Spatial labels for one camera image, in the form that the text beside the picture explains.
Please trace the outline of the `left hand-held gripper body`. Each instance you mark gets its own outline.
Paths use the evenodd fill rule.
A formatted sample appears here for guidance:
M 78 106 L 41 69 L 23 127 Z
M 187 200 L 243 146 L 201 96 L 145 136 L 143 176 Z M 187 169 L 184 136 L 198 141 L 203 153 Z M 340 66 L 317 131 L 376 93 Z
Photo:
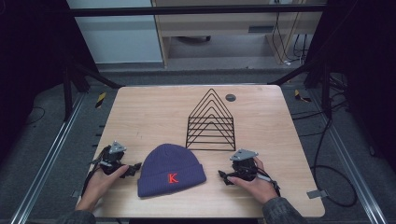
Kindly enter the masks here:
M 119 168 L 122 163 L 120 160 L 124 155 L 126 147 L 117 141 L 114 141 L 111 145 L 104 147 L 99 155 L 92 161 L 92 170 L 96 172 L 99 168 L 103 170 L 106 175 L 111 175 Z

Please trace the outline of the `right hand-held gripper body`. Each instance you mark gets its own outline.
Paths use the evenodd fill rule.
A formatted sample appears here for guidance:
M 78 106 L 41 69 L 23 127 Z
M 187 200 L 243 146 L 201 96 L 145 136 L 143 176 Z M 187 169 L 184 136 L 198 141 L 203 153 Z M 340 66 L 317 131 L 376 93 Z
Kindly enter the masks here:
M 257 166 L 254 161 L 256 156 L 258 156 L 257 152 L 242 148 L 238 149 L 230 158 L 233 162 L 233 175 L 246 181 L 253 180 L 257 174 Z

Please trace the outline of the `person's right hand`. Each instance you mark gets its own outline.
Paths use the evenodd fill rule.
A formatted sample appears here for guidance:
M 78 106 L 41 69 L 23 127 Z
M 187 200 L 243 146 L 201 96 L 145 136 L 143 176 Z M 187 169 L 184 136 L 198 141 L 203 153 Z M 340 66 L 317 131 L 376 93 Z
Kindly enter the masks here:
M 249 192 L 260 204 L 266 204 L 278 196 L 273 185 L 266 180 L 258 177 L 255 177 L 252 181 L 246 181 L 235 176 L 231 176 L 231 178 L 234 185 Z

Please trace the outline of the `person's left hand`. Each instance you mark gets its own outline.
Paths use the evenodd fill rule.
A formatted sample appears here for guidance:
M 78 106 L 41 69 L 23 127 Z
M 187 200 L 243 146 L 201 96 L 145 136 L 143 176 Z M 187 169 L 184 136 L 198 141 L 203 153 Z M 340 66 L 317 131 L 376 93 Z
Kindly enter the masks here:
M 111 175 L 106 175 L 99 168 L 90 179 L 81 200 L 76 206 L 77 210 L 92 211 L 98 201 L 105 195 L 110 187 L 129 169 L 128 165 L 121 166 Z

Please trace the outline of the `purple knit beanie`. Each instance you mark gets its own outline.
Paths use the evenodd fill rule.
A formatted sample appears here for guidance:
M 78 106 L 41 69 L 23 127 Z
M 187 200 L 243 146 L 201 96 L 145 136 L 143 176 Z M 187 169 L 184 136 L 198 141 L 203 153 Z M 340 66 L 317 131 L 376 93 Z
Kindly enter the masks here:
M 139 198 L 171 194 L 206 182 L 203 165 L 187 148 L 162 144 L 146 157 L 137 181 Z

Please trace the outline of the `black yellow hazard tape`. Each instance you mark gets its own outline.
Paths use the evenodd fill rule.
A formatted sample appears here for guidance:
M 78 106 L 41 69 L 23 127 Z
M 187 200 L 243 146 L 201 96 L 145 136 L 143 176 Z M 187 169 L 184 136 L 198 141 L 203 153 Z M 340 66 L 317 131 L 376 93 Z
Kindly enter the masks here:
M 296 100 L 303 101 L 303 102 L 308 102 L 308 103 L 312 102 L 309 97 L 303 97 L 298 90 L 294 90 L 294 98 Z
M 105 100 L 105 98 L 106 98 L 106 92 L 103 91 L 98 96 L 98 99 L 97 99 L 96 104 L 95 104 L 95 108 L 101 107 L 101 105 L 102 105 L 103 101 Z

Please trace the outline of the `black metal stand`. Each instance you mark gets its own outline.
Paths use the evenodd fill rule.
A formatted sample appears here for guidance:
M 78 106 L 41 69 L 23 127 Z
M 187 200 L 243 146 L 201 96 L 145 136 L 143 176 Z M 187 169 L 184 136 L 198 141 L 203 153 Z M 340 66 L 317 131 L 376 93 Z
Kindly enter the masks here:
M 268 85 L 283 85 L 288 80 L 299 76 L 301 73 L 307 72 L 304 85 L 310 89 L 314 88 L 321 82 L 321 108 L 328 119 L 332 117 L 331 101 L 330 101 L 330 66 L 325 59 L 313 59 L 312 61 L 301 65 L 285 76 L 268 82 Z
M 69 120 L 73 112 L 72 85 L 75 85 L 79 92 L 87 92 L 90 89 L 90 84 L 86 80 L 85 76 L 92 77 L 112 89 L 121 88 L 121 84 L 103 77 L 98 72 L 94 72 L 88 67 L 80 63 L 76 63 L 73 60 L 66 60 L 63 65 L 64 121 Z

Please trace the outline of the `white cabinet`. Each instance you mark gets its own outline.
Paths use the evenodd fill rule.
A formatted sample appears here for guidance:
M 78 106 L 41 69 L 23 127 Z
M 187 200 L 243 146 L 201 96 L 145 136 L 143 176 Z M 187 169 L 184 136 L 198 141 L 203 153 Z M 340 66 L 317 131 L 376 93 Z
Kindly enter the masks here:
M 151 0 L 66 0 L 71 9 L 151 7 Z M 153 16 L 76 17 L 94 61 L 161 63 L 159 37 Z

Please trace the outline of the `black curtain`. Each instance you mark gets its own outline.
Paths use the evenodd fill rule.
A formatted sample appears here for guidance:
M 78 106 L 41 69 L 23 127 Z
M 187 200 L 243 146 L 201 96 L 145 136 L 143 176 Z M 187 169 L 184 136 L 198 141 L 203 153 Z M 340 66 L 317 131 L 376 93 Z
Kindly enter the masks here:
M 352 111 L 396 173 L 396 0 L 327 0 L 308 58 L 346 76 Z
M 63 82 L 36 9 L 68 9 L 66 0 L 0 0 L 0 165 L 8 159 L 35 97 Z

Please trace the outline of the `light wooden desk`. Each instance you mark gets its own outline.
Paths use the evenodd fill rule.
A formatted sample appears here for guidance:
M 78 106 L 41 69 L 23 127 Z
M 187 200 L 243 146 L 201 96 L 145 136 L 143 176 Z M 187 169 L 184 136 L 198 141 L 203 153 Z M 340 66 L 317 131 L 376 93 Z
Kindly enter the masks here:
M 302 5 L 327 0 L 151 0 L 155 7 L 228 6 L 228 5 Z M 157 15 L 155 17 L 163 62 L 168 63 L 173 37 L 263 34 L 277 63 L 290 60 L 288 54 L 295 35 L 312 35 L 318 27 L 319 12 L 231 13 Z

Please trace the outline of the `aluminium floor rail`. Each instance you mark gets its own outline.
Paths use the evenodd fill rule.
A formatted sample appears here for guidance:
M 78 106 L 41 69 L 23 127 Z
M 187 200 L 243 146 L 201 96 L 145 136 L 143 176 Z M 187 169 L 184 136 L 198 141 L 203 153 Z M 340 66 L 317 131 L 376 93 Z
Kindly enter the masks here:
M 330 92 L 332 125 L 326 135 L 342 165 L 342 170 L 357 191 L 359 202 L 373 224 L 395 224 L 393 197 L 396 174 L 388 163 L 372 150 L 361 127 L 348 111 L 346 97 L 340 91 Z
M 72 112 L 68 119 L 66 119 L 59 132 L 57 133 L 52 145 L 42 162 L 38 172 L 35 175 L 35 178 L 28 189 L 27 193 L 23 197 L 18 209 L 15 211 L 14 215 L 9 221 L 9 224 L 25 224 L 28 217 L 31 214 L 32 209 L 35 206 L 38 196 L 40 195 L 48 176 L 52 170 L 53 165 L 55 164 L 59 153 L 61 152 L 64 142 L 69 135 L 73 124 L 78 116 L 78 113 L 81 109 L 81 105 L 84 101 L 85 93 L 78 93 L 75 102 L 72 105 Z

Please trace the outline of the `grey metal table bracket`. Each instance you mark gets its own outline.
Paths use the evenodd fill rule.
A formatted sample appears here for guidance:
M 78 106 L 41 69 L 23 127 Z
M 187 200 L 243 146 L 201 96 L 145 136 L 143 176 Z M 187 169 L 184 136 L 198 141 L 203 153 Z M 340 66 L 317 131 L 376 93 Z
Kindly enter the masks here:
M 328 191 L 325 189 L 316 189 L 312 191 L 307 192 L 307 196 L 309 199 L 315 199 L 315 198 L 325 198 L 328 197 Z

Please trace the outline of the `black horizontal frame bar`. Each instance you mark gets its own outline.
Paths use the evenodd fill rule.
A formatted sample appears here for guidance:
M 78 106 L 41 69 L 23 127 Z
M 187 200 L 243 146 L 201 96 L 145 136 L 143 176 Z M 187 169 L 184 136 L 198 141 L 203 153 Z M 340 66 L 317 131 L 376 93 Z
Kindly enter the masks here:
M 319 12 L 326 4 L 302 5 L 229 5 L 189 7 L 118 7 L 68 9 L 64 14 L 74 17 L 146 16 L 146 15 L 189 15 L 230 13 L 273 13 L 273 12 Z

